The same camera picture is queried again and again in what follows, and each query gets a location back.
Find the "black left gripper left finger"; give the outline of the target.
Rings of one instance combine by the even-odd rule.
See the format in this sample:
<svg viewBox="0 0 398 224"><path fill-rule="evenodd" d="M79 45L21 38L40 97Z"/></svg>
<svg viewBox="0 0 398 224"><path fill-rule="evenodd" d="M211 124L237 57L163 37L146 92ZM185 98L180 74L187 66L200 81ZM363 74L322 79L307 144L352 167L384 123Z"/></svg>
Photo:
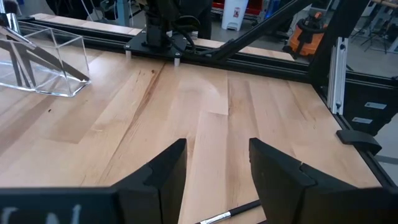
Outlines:
<svg viewBox="0 0 398 224"><path fill-rule="evenodd" d="M109 187L2 188L1 223L178 223L187 141Z"/></svg>

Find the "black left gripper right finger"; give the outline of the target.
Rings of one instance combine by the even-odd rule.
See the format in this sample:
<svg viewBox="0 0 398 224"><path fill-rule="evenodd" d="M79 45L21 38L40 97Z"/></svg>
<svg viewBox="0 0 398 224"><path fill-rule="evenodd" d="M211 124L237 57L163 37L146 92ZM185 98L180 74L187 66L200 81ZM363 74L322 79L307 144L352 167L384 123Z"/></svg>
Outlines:
<svg viewBox="0 0 398 224"><path fill-rule="evenodd" d="M249 161L267 223L397 223L397 189L355 187L258 138Z"/></svg>

